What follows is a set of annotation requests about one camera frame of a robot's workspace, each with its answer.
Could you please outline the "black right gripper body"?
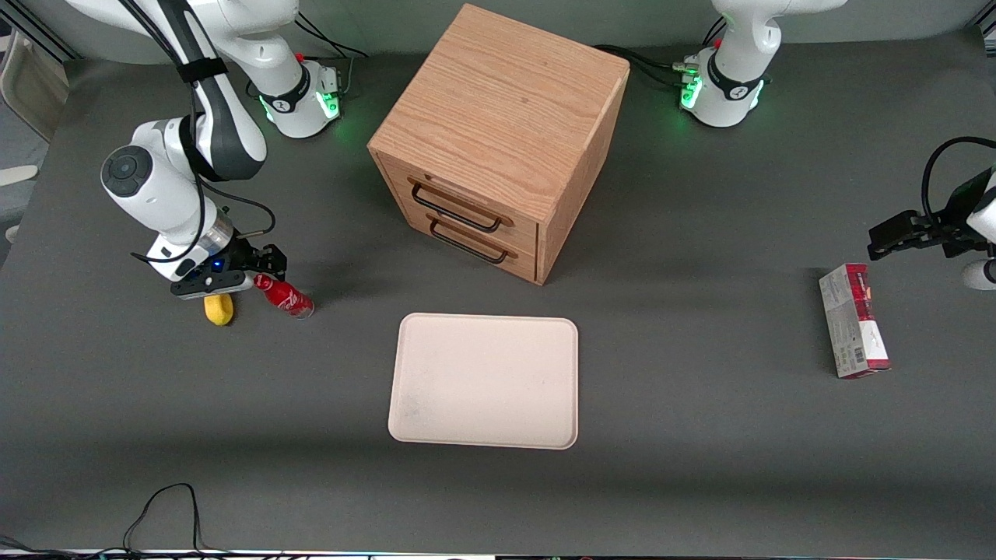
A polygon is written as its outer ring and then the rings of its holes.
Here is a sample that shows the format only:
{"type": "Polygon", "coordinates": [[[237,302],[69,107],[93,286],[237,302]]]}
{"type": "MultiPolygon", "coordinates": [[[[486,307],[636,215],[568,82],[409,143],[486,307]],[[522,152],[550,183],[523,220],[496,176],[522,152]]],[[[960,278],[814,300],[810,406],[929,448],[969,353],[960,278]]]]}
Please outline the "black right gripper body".
{"type": "Polygon", "coordinates": [[[220,252],[193,268],[186,275],[186,280],[188,282],[227,281],[237,271],[249,272],[246,270],[246,262],[249,260],[257,260],[257,249],[253,248],[247,239],[236,238],[220,252]]]}

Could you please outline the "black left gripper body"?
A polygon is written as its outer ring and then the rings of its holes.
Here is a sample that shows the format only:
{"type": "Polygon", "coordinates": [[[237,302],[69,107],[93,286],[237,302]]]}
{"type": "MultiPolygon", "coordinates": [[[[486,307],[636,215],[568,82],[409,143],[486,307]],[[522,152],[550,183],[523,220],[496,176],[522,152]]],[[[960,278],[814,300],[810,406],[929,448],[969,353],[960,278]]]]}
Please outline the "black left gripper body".
{"type": "Polygon", "coordinates": [[[943,241],[946,258],[969,251],[987,251],[995,243],[994,169],[979,173],[952,192],[942,209],[942,229],[949,234],[943,241]]]}

